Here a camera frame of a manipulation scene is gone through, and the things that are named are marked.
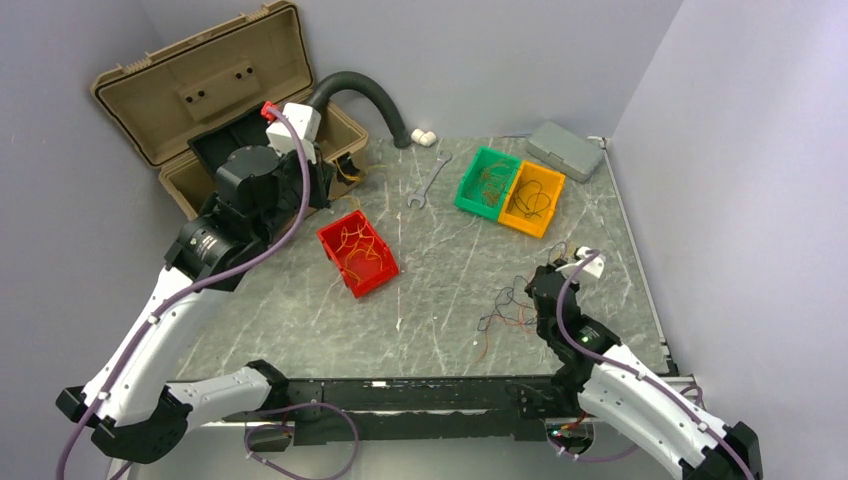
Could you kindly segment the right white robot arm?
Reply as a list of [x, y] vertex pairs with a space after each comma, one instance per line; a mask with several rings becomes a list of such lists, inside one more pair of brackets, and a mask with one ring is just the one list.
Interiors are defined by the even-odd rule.
[[525, 289], [536, 331], [561, 362], [551, 378], [557, 411], [594, 416], [652, 456], [675, 479], [760, 479], [757, 434], [729, 425], [670, 387], [605, 325], [582, 313], [566, 264], [536, 268]]

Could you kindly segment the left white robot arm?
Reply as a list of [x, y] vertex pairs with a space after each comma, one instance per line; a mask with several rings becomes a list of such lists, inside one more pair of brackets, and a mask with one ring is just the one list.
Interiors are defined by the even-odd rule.
[[179, 231], [119, 348], [90, 381], [57, 398], [101, 453], [150, 464], [205, 423], [250, 411], [272, 420], [285, 411], [287, 378], [264, 360], [195, 383], [171, 377], [188, 341], [245, 273], [279, 251], [310, 209], [327, 206], [331, 177], [307, 141], [241, 147], [217, 169], [215, 192]]

